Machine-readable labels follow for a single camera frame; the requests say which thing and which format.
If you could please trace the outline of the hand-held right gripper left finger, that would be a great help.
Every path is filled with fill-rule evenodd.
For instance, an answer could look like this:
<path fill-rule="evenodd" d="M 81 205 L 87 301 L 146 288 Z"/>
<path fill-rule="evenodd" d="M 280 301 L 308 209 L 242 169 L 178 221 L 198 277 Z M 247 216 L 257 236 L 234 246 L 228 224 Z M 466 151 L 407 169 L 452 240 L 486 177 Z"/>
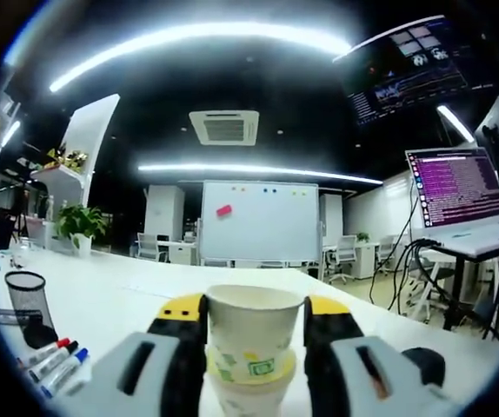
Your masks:
<path fill-rule="evenodd" d="M 166 302 L 146 332 L 128 335 L 75 394 L 76 416 L 197 416 L 207 359 L 208 300 Z"/>

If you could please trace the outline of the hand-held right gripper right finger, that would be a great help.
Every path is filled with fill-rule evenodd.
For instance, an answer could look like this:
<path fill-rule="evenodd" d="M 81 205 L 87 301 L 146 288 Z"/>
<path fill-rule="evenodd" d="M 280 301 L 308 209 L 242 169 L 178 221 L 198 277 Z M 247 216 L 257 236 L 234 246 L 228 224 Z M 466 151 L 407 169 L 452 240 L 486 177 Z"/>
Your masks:
<path fill-rule="evenodd" d="M 399 351 L 366 336 L 349 309 L 304 300 L 304 372 L 315 416 L 447 416 L 446 362 L 426 347 Z"/>

